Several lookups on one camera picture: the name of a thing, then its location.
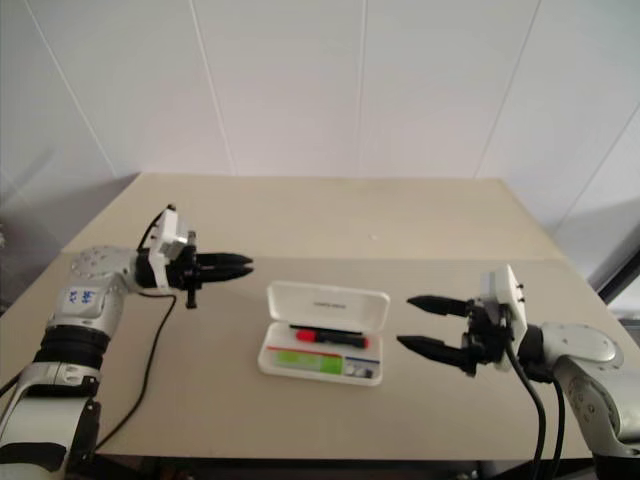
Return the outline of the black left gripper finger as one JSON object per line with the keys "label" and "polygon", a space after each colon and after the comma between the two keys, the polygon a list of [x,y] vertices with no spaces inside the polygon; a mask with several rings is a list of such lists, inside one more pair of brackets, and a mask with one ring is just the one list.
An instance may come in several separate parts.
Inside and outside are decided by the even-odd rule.
{"label": "black left gripper finger", "polygon": [[254,269],[245,265],[207,266],[199,270],[200,282],[226,282],[252,273]]}
{"label": "black left gripper finger", "polygon": [[202,268],[245,268],[253,260],[235,253],[200,253],[199,265]]}

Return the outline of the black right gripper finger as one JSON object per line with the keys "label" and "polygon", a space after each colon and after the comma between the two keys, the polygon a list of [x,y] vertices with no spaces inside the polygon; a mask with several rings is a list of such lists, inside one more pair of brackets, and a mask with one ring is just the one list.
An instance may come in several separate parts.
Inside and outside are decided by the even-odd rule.
{"label": "black right gripper finger", "polygon": [[442,340],[419,335],[400,335],[396,339],[410,351],[429,360],[470,372],[466,349],[446,345]]}
{"label": "black right gripper finger", "polygon": [[467,317],[470,308],[468,301],[434,295],[414,296],[409,298],[407,302],[422,311],[441,316]]}

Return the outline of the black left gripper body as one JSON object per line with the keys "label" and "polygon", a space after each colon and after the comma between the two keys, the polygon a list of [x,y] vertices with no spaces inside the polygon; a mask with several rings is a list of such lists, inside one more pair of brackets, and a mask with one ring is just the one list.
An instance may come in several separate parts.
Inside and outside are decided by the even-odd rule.
{"label": "black left gripper body", "polygon": [[187,245],[167,266],[169,285],[186,293],[186,308],[196,309],[197,292],[202,289],[202,265],[195,245]]}

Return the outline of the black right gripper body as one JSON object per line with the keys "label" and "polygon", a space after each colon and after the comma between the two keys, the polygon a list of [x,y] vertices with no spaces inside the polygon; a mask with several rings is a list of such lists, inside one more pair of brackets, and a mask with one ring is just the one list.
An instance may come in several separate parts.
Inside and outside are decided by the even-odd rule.
{"label": "black right gripper body", "polygon": [[498,371],[509,371],[511,362],[506,350],[514,339],[510,308],[481,298],[467,300],[465,308],[467,331],[462,335],[463,351],[468,355],[465,374],[475,377],[478,366],[488,364]]}

